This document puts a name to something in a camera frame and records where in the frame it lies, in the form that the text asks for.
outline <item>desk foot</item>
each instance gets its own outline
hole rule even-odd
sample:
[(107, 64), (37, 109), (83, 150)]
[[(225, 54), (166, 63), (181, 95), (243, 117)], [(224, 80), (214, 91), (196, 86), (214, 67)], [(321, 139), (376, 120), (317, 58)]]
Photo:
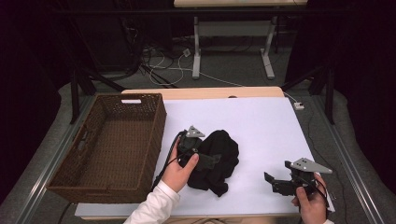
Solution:
[(271, 61), (268, 55), (265, 53), (264, 49), (260, 49), (262, 53), (262, 62), (264, 63), (265, 73), (267, 74), (267, 78), (270, 80), (275, 79), (274, 70), (272, 69)]
[(201, 69), (201, 54), (194, 55), (194, 65), (192, 67), (192, 79), (199, 79)]

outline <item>table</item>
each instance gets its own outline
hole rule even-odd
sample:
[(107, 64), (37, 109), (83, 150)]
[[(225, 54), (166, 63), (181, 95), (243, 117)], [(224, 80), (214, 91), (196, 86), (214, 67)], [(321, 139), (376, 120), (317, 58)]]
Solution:
[[(175, 0), (175, 7), (290, 7), (304, 6), (307, 0)], [(194, 17), (194, 63), (192, 67), (192, 78), (198, 79), (200, 76), (201, 50), (199, 47), (199, 36), (205, 32), (206, 36), (226, 36), (226, 35), (266, 35), (265, 46), (260, 49), (262, 62), (268, 79), (274, 79), (275, 74), (268, 57), (271, 42), (276, 27), (277, 17), (272, 21), (263, 24), (262, 21), (240, 21), (235, 22), (199, 22), (198, 17)]]
[[(183, 128), (188, 129), (190, 125), (194, 125), (206, 136), (215, 131), (214, 127), (224, 129), (239, 145), (240, 163), (233, 175), (226, 180), (230, 186), (229, 191), (218, 198), (210, 190), (185, 187), (180, 192), (182, 199), (172, 217), (298, 214), (298, 209), (290, 203), (291, 197), (273, 193), (271, 185), (263, 177), (263, 172), (268, 172), (275, 178), (290, 179), (290, 170), (284, 167), (284, 160), (297, 161), (301, 157), (313, 160), (290, 101), (283, 97), (280, 88), (234, 87), (124, 92), (163, 94), (168, 115), (155, 174), (161, 171), (175, 135)], [(230, 118), (239, 118), (239, 122)], [(137, 206), (138, 204), (80, 203), (75, 215), (84, 219), (127, 218)]]

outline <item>basket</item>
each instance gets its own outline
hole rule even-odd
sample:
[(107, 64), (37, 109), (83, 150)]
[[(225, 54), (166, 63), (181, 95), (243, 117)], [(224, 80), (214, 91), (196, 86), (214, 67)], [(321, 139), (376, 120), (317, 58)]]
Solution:
[(47, 189), (70, 203), (142, 203), (165, 119), (159, 93), (98, 94)]

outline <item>black garment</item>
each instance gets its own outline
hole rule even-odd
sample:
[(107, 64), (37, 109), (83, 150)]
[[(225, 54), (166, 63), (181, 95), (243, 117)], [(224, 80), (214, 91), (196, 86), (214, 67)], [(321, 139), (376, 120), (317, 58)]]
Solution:
[(198, 151), (208, 156), (221, 155), (219, 163), (213, 170), (193, 170), (188, 185), (194, 189), (211, 189), (219, 197), (228, 191), (225, 178), (233, 174), (233, 169), (238, 164), (238, 144), (224, 130), (210, 134), (198, 147)]

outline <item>desk leg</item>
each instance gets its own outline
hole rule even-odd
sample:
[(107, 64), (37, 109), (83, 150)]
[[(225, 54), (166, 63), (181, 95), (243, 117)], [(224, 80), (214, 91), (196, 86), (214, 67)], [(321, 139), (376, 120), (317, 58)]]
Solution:
[(199, 32), (198, 32), (198, 17), (194, 17), (194, 39), (195, 39), (195, 54), (194, 65), (192, 67), (192, 79), (198, 79), (201, 69), (201, 50), (199, 49)]
[(275, 26), (273, 25), (273, 21), (276, 21), (276, 17), (273, 17), (273, 20), (270, 22), (270, 27), (268, 28), (268, 35), (265, 43), (265, 48), (260, 49), (262, 53), (262, 62), (264, 63), (265, 73), (267, 74), (268, 79), (274, 79), (275, 74), (272, 69), (272, 65), (270, 62), (270, 58), (268, 57), (268, 53), (270, 52), (272, 38), (274, 36)]

